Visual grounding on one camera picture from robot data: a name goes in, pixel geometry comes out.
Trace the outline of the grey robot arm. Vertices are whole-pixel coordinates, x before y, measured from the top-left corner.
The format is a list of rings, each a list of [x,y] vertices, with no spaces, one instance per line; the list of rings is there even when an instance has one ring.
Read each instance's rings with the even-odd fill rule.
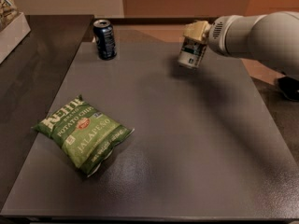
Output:
[[[183,36],[227,57],[254,60],[287,77],[299,78],[299,13],[221,16],[195,21]]]

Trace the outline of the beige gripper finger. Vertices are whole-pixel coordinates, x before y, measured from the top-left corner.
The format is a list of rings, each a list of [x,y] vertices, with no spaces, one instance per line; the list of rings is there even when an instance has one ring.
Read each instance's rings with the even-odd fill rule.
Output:
[[[207,21],[195,21],[185,26],[183,35],[199,43],[206,43],[210,24]]]

